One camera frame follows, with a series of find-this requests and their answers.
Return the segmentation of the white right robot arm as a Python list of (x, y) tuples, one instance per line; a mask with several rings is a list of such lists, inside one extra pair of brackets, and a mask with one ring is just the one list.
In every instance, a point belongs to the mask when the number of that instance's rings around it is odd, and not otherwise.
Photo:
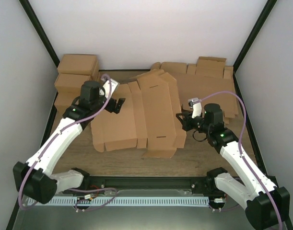
[(192, 112), (178, 113), (185, 131), (195, 130), (206, 135), (208, 143), (227, 160), (240, 178), (237, 181), (224, 168), (207, 173), (206, 188), (211, 193), (226, 193), (243, 208), (246, 218), (256, 230), (274, 225), (282, 229), (289, 216), (290, 194), (278, 187), (249, 159), (238, 137), (225, 127), (223, 111), (216, 103), (202, 107), (190, 102)]

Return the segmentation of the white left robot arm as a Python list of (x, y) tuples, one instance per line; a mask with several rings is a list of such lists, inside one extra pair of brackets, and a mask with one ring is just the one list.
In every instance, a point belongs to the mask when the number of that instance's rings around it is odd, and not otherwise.
[(54, 174), (53, 170), (69, 145), (97, 115), (103, 110), (115, 114), (120, 112), (125, 99), (112, 97), (119, 82), (107, 75), (104, 79), (103, 84), (92, 80), (84, 82), (80, 95), (65, 110), (53, 134), (25, 163), (17, 162), (14, 165), (13, 176), (20, 206), (23, 196), (46, 204), (59, 192), (77, 190), (84, 194), (90, 190), (90, 175), (86, 171), (72, 168)]

